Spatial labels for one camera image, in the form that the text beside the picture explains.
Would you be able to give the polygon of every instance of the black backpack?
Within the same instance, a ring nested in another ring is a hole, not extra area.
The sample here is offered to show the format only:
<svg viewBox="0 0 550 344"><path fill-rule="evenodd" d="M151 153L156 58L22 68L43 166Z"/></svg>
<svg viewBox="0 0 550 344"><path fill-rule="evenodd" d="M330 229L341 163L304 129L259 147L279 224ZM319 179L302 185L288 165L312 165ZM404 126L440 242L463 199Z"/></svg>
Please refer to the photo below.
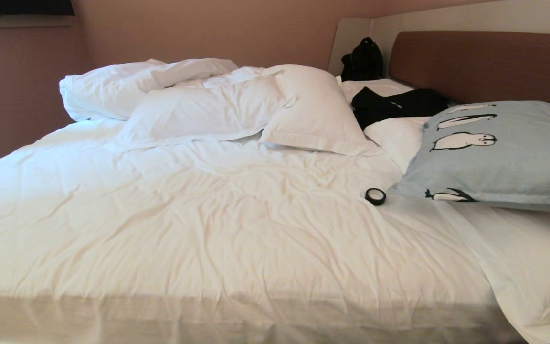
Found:
<svg viewBox="0 0 550 344"><path fill-rule="evenodd" d="M343 56L342 81L377 80L383 72L381 50L372 39L366 37L351 54Z"/></svg>

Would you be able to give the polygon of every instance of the white bed sheet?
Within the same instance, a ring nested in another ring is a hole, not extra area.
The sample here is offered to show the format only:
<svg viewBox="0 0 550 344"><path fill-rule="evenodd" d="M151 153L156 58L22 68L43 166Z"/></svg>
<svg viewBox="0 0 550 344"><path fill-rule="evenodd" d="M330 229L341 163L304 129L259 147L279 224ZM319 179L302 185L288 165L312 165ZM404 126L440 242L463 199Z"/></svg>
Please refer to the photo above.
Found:
<svg viewBox="0 0 550 344"><path fill-rule="evenodd" d="M432 202L385 155L107 148L71 124L0 160L0 342L511 343Z"/></svg>

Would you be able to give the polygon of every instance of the penguin print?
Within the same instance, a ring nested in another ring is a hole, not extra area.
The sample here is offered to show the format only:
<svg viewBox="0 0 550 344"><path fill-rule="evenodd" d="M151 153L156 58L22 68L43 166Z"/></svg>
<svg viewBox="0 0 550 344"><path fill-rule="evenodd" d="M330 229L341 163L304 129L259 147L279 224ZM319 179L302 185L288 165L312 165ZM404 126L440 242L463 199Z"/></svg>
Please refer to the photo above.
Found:
<svg viewBox="0 0 550 344"><path fill-rule="evenodd" d="M498 115L495 115L495 114L489 114L489 115L471 115L471 116L456 117L456 118L452 118L452 119L448 119L448 120L444 120L443 122L440 122L438 124L438 127L436 128L436 131L438 131L439 129L449 128L452 126L460 126L462 124L479 122L480 120L490 120L497 116Z"/></svg>
<svg viewBox="0 0 550 344"><path fill-rule="evenodd" d="M495 107L495 106L496 106L495 104L460 105L458 107L454 107L448 113L454 113L454 112L457 112L457 111L467 111L467 110L472 110L472 109L483 109L483 108L486 108L486 107L488 108L488 107Z"/></svg>
<svg viewBox="0 0 550 344"><path fill-rule="evenodd" d="M447 188L454 193L450 192L437 192L435 194L430 194L430 189L426 189L426 198L432 198L435 201L453 201L453 202L478 202L472 198L469 194L463 192L462 190Z"/></svg>
<svg viewBox="0 0 550 344"><path fill-rule="evenodd" d="M453 133L434 142L434 146L430 150L461 150L462 148L470 146L491 146L495 144L497 139L493 135L489 134L471 134L466 131L459 133Z"/></svg>

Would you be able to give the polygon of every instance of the brown headboard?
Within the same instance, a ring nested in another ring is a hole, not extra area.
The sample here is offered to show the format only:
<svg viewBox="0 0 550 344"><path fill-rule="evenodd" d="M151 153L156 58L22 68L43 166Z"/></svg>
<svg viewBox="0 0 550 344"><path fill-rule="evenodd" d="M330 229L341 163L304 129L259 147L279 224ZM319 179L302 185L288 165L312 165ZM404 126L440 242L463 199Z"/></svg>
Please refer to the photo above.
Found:
<svg viewBox="0 0 550 344"><path fill-rule="evenodd" d="M550 102L550 34L401 32L389 74L458 103Z"/></svg>

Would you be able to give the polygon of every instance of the black tape roll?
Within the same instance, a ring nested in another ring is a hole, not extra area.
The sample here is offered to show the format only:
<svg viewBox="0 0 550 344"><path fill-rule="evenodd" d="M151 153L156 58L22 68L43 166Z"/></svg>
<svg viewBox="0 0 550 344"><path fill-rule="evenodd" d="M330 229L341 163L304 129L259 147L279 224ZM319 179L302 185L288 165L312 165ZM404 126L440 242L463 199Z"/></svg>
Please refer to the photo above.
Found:
<svg viewBox="0 0 550 344"><path fill-rule="evenodd" d="M383 190L371 188L366 190L364 199L369 201L372 205L382 205L386 201L386 193Z"/></svg>

